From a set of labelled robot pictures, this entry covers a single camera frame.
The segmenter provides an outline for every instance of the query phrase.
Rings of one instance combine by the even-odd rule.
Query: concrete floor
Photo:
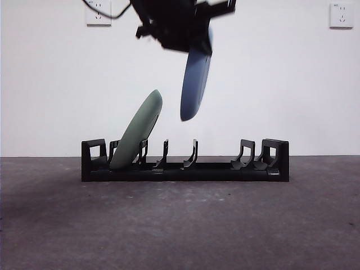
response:
[[[360,269],[360,156],[290,183],[82,183],[78,158],[2,159],[2,269]]]

